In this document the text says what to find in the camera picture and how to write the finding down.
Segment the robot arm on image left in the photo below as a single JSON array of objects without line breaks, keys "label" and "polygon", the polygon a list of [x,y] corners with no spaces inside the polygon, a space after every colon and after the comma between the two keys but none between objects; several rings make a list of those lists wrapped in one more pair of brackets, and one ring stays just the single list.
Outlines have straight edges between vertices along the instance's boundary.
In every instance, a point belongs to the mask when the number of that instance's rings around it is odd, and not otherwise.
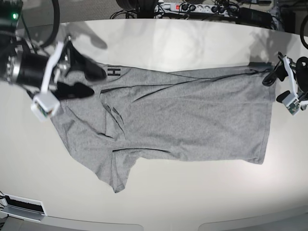
[{"label": "robot arm on image left", "polygon": [[53,54],[41,55],[38,51],[52,45],[60,27],[60,5],[52,1],[53,28],[47,40],[37,44],[30,36],[16,33],[18,20],[24,20],[21,0],[0,2],[0,79],[25,89],[35,101],[61,101],[90,97],[94,91],[76,82],[60,82],[70,72],[82,71],[88,82],[106,79],[106,72],[90,58],[82,55],[69,36],[58,41]]}]

